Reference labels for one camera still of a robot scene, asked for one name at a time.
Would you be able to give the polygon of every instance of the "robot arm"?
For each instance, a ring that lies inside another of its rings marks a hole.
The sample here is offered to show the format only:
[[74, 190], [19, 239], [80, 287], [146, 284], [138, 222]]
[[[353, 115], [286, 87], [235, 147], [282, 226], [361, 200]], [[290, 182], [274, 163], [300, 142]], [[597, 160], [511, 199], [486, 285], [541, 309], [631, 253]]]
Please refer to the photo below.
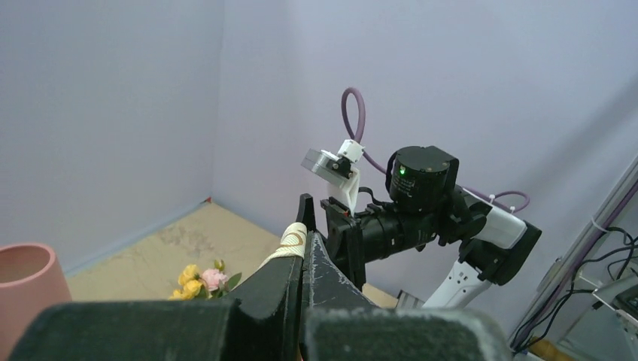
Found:
[[425, 306], [462, 307], [491, 284], [509, 282], [540, 237], [535, 226], [457, 186], [458, 159], [433, 146], [395, 152], [386, 173], [393, 201], [373, 199], [355, 214], [354, 162], [327, 153], [310, 150], [302, 165], [331, 184], [332, 196], [321, 201], [326, 249], [358, 288], [366, 282], [367, 262], [410, 248], [422, 251], [437, 238], [441, 246], [460, 242], [458, 260]]

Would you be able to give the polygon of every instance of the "lavender wall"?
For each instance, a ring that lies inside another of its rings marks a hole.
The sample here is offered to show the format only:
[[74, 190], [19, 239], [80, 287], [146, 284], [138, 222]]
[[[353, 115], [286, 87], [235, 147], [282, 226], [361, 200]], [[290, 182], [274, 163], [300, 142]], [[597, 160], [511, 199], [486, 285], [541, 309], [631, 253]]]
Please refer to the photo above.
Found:
[[[339, 99], [357, 86], [377, 160], [435, 144], [460, 159], [459, 183], [532, 195], [520, 215], [544, 236], [510, 284], [470, 305], [506, 330], [638, 153], [636, 2], [236, 0], [225, 17], [215, 199], [282, 232], [299, 193], [326, 195], [299, 163], [338, 148]], [[362, 170], [381, 195], [382, 176]], [[369, 279], [427, 298], [456, 254], [407, 252]]]
[[211, 192], [223, 2], [0, 2], [0, 245], [74, 270]]

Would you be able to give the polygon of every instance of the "flower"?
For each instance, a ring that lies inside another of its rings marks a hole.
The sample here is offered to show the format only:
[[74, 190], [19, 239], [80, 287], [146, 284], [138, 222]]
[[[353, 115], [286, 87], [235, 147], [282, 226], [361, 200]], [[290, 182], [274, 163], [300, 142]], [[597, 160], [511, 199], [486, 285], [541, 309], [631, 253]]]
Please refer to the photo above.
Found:
[[209, 291], [219, 290], [226, 282], [228, 282], [228, 276], [217, 268], [209, 268], [202, 273], [202, 279], [208, 285]]
[[183, 299], [194, 299], [202, 290], [204, 284], [200, 280], [191, 280], [184, 285], [184, 291], [182, 292]]
[[199, 269], [197, 268], [197, 265], [187, 265], [181, 272], [181, 275], [178, 278], [178, 283], [180, 286], [186, 286], [189, 281], [196, 280], [197, 278], [199, 278]]
[[226, 263], [224, 263], [223, 259], [216, 259], [215, 268], [223, 272], [223, 270], [226, 268]]
[[172, 296], [169, 299], [184, 299], [184, 293], [181, 290], [174, 290]]

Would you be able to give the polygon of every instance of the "pink flower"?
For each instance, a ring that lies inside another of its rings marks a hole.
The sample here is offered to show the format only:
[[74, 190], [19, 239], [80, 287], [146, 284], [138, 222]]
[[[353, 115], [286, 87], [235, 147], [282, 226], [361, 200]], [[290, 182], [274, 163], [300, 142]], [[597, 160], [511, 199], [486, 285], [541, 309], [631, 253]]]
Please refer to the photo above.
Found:
[[202, 273], [202, 279], [208, 285], [209, 291], [219, 290], [220, 286], [228, 282], [228, 276], [216, 268], [205, 270], [204, 273]]

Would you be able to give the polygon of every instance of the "pink vase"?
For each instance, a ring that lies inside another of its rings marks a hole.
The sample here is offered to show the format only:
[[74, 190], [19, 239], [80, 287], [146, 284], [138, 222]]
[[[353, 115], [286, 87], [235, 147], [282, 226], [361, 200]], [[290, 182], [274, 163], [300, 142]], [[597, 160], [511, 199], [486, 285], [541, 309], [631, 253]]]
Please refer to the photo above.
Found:
[[70, 301], [62, 267], [51, 247], [37, 243], [0, 247], [0, 360], [9, 357], [40, 312]]

